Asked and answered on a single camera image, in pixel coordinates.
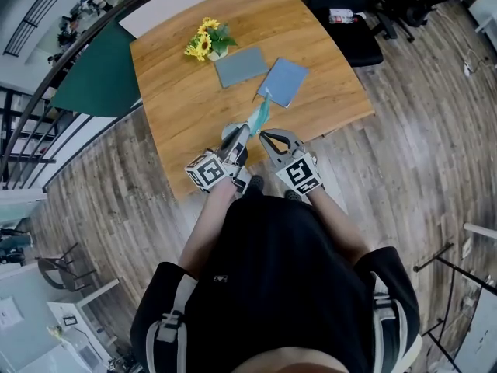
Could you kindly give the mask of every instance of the shoe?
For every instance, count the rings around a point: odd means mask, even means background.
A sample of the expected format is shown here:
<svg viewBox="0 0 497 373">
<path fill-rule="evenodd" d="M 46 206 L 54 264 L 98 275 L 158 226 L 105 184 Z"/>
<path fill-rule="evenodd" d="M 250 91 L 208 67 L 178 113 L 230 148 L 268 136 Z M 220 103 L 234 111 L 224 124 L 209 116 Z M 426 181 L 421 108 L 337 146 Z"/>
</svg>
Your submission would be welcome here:
<svg viewBox="0 0 497 373">
<path fill-rule="evenodd" d="M 248 188 L 255 187 L 261 192 L 264 190 L 264 179 L 261 176 L 252 176 L 248 183 Z"/>
<path fill-rule="evenodd" d="M 296 202 L 301 202 L 302 201 L 301 195 L 299 195 L 294 190 L 286 190 L 285 191 L 285 199 L 295 200 Z"/>
</svg>

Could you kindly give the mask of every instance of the floor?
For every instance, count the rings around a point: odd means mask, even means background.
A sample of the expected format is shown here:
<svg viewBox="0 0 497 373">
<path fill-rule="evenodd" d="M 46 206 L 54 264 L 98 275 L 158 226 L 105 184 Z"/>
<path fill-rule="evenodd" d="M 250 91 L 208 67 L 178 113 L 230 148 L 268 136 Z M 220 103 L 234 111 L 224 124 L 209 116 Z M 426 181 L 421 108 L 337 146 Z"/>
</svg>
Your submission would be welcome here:
<svg viewBox="0 0 497 373">
<path fill-rule="evenodd" d="M 393 245 L 417 290 L 422 328 L 443 318 L 450 272 L 435 262 L 419 274 L 412 267 L 446 242 L 447 258 L 479 277 L 497 275 L 494 242 L 474 237 L 471 255 L 460 261 L 470 234 L 466 221 L 497 227 L 497 71 L 481 64 L 462 73 L 471 48 L 497 62 L 462 7 L 445 4 L 430 14 L 408 43 L 378 38 L 384 63 L 356 70 L 376 115 L 316 139 L 328 192 L 347 210 L 375 246 Z M 478 58 L 469 55 L 476 66 Z M 253 167 L 282 193 L 267 162 Z M 176 261 L 198 216 L 204 195 L 182 203 L 172 196 L 139 109 L 93 142 L 48 188 L 48 201 L 28 226 L 36 250 L 53 255 L 80 242 L 78 254 L 98 270 L 99 284 L 121 285 L 93 303 L 102 324 L 123 342 L 134 311 L 160 261 Z M 470 322 L 461 312 L 467 282 L 456 276 L 454 302 L 442 343 L 456 350 Z M 441 358 L 426 339 L 413 371 L 428 371 Z"/>
</svg>

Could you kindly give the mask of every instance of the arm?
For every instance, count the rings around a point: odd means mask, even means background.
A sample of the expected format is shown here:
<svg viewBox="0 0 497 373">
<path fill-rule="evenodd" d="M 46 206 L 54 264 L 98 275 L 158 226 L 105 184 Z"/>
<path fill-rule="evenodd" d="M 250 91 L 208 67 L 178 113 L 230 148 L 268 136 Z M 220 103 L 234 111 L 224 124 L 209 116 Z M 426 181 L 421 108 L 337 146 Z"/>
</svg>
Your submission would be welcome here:
<svg viewBox="0 0 497 373">
<path fill-rule="evenodd" d="M 371 251 L 359 229 L 322 186 L 314 188 L 307 197 L 332 237 L 337 251 L 346 260 L 355 265 L 362 256 Z"/>
<path fill-rule="evenodd" d="M 179 257 L 178 265 L 196 279 L 217 243 L 235 192 L 231 178 L 223 179 L 212 189 Z"/>
</svg>

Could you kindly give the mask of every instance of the metal stand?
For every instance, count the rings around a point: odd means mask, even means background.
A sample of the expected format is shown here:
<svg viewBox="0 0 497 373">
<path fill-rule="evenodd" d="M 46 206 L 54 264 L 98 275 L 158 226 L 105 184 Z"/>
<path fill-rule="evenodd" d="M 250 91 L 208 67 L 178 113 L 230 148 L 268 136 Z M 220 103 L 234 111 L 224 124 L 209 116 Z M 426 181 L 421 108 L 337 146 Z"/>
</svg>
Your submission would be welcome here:
<svg viewBox="0 0 497 373">
<path fill-rule="evenodd" d="M 489 284 L 486 284 L 484 281 L 482 281 L 481 279 L 479 279 L 475 275 L 472 275 L 469 272 L 458 267 L 457 265 L 454 265 L 451 262 L 445 260 L 442 257 L 442 254 L 444 254 L 447 250 L 449 250 L 453 246 L 454 246 L 453 243 L 447 243 L 442 249 L 440 249 L 438 252 L 436 252 L 435 255 L 432 258 L 430 258 L 428 261 L 426 261 L 425 263 L 423 263 L 421 265 L 414 266 L 413 270 L 414 270 L 414 272 L 419 272 L 420 270 L 422 270 L 423 268 L 426 268 L 433 261 L 436 261 L 436 260 L 447 265 L 452 270 L 452 278 L 450 281 L 450 290 L 449 290 L 449 299 L 447 300 L 447 308 L 445 310 L 445 316 L 443 317 L 443 319 L 439 318 L 438 323 L 435 326 L 433 326 L 431 329 L 428 329 L 426 332 L 424 332 L 424 334 L 422 334 L 422 337 L 428 336 L 430 339 L 432 339 L 433 343 L 442 351 L 443 355 L 445 355 L 445 357 L 452 364 L 452 366 L 454 366 L 454 369 L 456 369 L 456 371 L 458 373 L 462 373 L 461 370 L 459 369 L 459 367 L 456 365 L 454 359 L 449 355 L 449 353 L 446 351 L 445 348 L 443 348 L 442 344 L 440 343 L 440 341 L 442 340 L 443 331 L 445 330 L 445 326 L 447 324 L 447 318 L 449 316 L 450 303 L 452 302 L 452 295 L 454 292 L 454 279 L 455 279 L 456 271 L 459 272 L 461 275 L 471 279 L 473 282 L 475 282 L 476 284 L 478 284 L 479 286 L 484 288 L 486 291 L 489 291 L 490 293 L 492 293 L 495 296 L 497 296 L 497 289 L 490 286 Z M 440 325 L 442 325 L 442 329 L 440 330 L 440 335 L 439 335 L 439 338 L 437 340 L 431 332 Z"/>
</svg>

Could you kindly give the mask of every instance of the flower vase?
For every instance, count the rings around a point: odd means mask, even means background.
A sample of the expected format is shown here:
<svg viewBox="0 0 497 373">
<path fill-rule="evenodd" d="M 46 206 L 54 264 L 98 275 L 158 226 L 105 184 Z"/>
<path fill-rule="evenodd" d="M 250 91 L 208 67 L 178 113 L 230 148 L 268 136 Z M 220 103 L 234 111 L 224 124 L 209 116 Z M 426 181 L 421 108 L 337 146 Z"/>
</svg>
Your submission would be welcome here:
<svg viewBox="0 0 497 373">
<path fill-rule="evenodd" d="M 228 48 L 226 47 L 226 50 L 224 50 L 221 54 L 218 54 L 216 51 L 212 50 L 211 53 L 207 54 L 207 58 L 209 58 L 211 61 L 217 61 L 218 59 L 226 57 L 227 55 Z"/>
</svg>

